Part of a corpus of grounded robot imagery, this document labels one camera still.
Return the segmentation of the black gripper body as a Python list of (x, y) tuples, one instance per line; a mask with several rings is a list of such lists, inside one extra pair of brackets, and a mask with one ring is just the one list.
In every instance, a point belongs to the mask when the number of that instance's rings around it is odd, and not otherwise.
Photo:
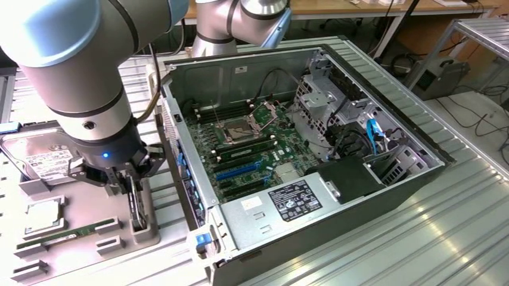
[(98, 169), (114, 168), (120, 182), (126, 182), (126, 163), (146, 155), (146, 143), (140, 137), (112, 137), (99, 141), (83, 141), (74, 139), (78, 157), (73, 160), (83, 160)]

